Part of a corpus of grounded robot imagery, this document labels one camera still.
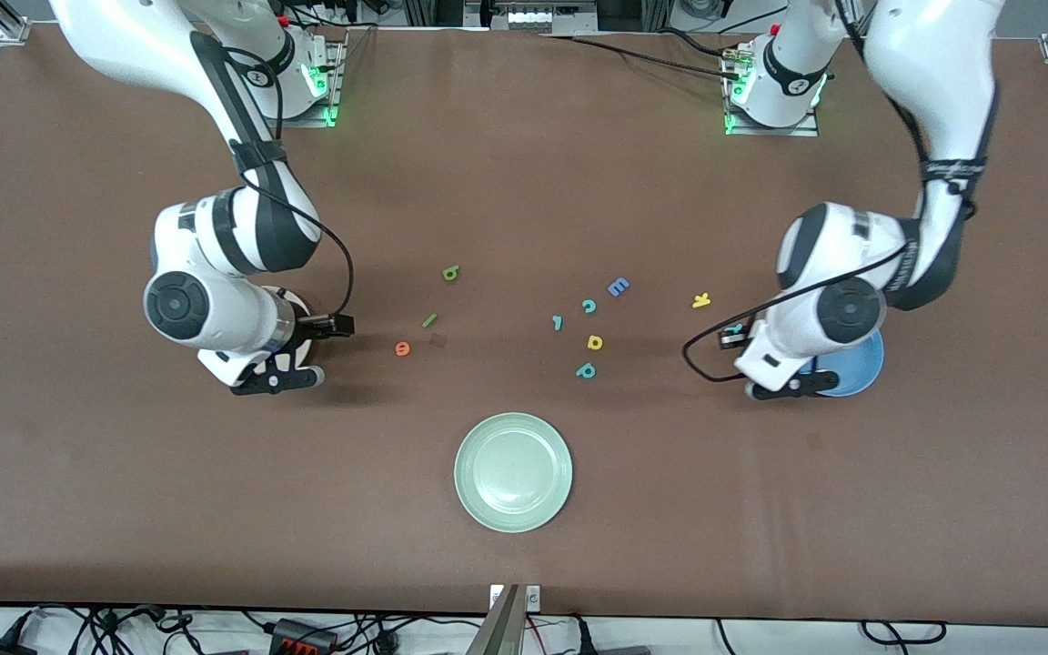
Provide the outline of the pale green plate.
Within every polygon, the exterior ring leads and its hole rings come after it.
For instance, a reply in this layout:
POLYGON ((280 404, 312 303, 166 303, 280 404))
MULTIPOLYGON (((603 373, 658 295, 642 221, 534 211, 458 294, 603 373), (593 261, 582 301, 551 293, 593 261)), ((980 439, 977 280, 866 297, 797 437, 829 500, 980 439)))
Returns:
POLYGON ((470 429, 453 468, 466 514, 492 531, 538 529, 564 509, 574 461, 556 427, 529 413, 500 413, 470 429))

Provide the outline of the beige brown plate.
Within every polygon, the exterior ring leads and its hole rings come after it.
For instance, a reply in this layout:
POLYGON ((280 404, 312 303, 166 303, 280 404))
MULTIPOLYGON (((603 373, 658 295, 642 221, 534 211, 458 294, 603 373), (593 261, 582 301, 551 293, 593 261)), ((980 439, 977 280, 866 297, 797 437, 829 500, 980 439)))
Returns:
MULTIPOLYGON (((288 291, 286 294, 287 301, 294 306, 294 316, 296 319, 301 319, 305 316, 312 316, 309 312, 309 304, 305 299, 296 294, 294 291, 288 291)), ((309 361, 309 353, 313 349, 313 343, 311 339, 298 340, 294 336, 294 343, 292 343, 292 353, 290 358, 290 368, 304 368, 309 361)))

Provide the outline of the grey control box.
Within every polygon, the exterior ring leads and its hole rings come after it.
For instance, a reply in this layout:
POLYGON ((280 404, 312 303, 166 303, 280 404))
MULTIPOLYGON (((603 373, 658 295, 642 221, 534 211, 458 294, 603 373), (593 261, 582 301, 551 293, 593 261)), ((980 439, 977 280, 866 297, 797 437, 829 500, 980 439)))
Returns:
POLYGON ((541 35, 596 32, 596 0, 481 0, 481 17, 492 30, 541 35))

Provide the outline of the blue plate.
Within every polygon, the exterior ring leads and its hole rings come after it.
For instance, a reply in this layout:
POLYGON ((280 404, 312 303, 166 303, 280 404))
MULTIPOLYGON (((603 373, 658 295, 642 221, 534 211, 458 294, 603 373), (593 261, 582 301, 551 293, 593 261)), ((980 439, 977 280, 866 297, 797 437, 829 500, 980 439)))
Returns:
POLYGON ((870 339, 865 339, 857 347, 827 354, 808 361, 800 373, 814 370, 831 370, 839 377, 839 383, 831 389, 821 391, 820 397, 847 398, 860 394, 876 381, 885 368, 885 340, 877 330, 870 339))

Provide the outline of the black orange power strip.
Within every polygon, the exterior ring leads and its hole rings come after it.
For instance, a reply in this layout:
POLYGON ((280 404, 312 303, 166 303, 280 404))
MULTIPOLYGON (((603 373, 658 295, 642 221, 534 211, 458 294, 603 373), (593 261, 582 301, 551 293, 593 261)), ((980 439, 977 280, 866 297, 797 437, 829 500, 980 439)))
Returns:
POLYGON ((267 634, 271 637, 267 655, 332 655, 339 646, 339 635, 332 629, 294 620, 268 623, 267 634))

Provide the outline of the grey metal mount post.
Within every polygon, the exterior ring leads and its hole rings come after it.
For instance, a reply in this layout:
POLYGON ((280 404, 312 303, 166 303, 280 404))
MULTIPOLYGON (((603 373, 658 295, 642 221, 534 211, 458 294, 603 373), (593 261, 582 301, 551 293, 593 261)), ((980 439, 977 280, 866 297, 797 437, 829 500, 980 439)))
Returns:
POLYGON ((492 585, 489 610, 465 655, 521 655, 527 619, 540 611, 537 584, 492 585))

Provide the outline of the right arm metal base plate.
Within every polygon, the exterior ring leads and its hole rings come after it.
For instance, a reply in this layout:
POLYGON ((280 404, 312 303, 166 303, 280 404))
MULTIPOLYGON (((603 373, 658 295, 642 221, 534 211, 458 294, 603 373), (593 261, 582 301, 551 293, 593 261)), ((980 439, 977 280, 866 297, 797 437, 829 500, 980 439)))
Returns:
POLYGON ((267 74, 267 64, 248 54, 234 54, 244 67, 258 108, 271 124, 333 127, 339 119, 348 42, 328 40, 298 26, 287 26, 284 32, 286 45, 271 59, 275 77, 267 74))

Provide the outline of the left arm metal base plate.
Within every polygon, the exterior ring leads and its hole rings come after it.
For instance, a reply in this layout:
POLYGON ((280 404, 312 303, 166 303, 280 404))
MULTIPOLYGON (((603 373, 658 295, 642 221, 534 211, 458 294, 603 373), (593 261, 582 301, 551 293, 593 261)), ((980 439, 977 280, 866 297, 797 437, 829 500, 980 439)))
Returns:
POLYGON ((722 83, 725 133, 728 136, 817 136, 815 107, 828 71, 800 75, 782 67, 773 74, 770 44, 762 34, 740 43, 724 57, 720 70, 732 72, 722 83))

